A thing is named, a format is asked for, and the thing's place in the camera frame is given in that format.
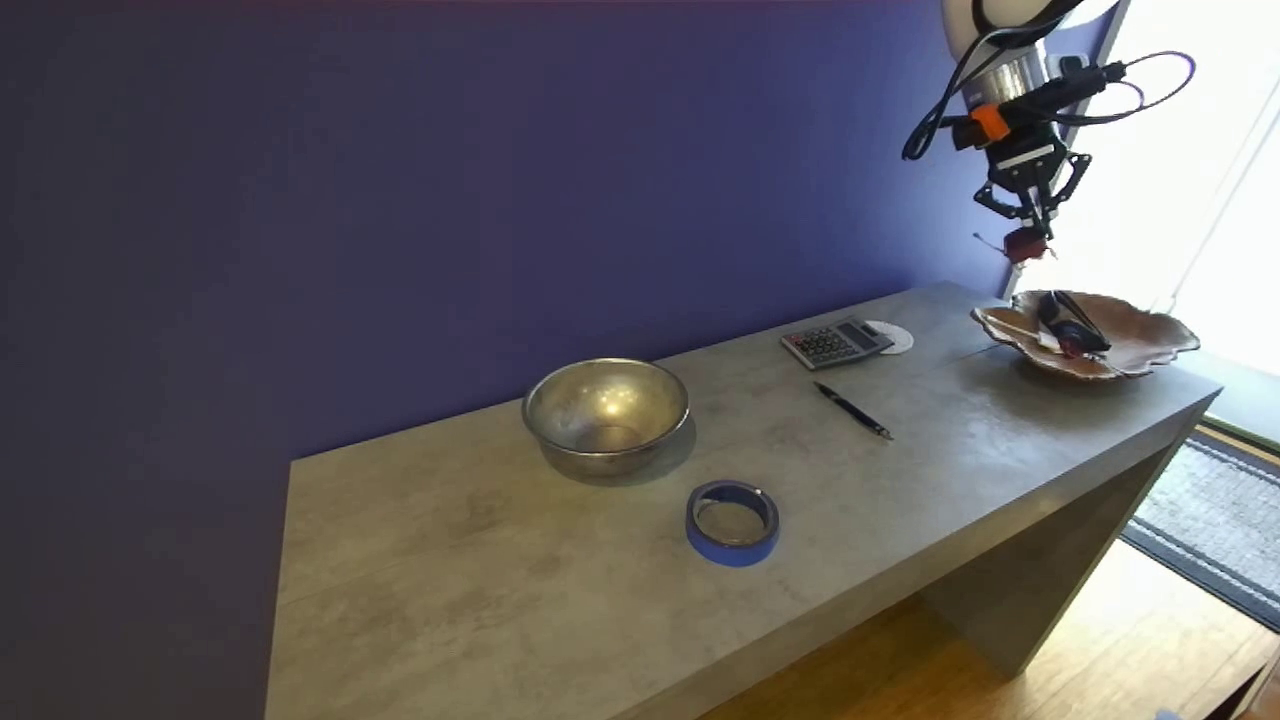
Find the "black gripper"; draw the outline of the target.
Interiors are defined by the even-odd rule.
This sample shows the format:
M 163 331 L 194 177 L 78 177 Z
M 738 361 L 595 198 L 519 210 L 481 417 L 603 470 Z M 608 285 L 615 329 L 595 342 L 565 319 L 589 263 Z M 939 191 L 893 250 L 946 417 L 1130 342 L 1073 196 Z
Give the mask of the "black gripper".
M 974 104 L 967 113 L 986 178 L 972 191 L 995 217 L 1053 217 L 1084 178 L 1093 154 L 1056 131 L 1053 99 Z

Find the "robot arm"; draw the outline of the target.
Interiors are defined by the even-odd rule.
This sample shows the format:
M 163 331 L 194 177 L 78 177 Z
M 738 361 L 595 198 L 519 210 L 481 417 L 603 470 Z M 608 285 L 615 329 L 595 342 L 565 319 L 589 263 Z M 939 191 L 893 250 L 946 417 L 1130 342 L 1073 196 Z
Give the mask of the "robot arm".
M 946 116 L 954 147 L 986 154 L 974 198 L 1007 221 L 1046 222 L 1088 172 L 1062 143 L 1077 104 L 1123 78 L 1118 64 L 1053 56 L 1046 34 L 1077 18 L 1084 0 L 945 0 L 954 53 L 950 89 L 963 113 Z

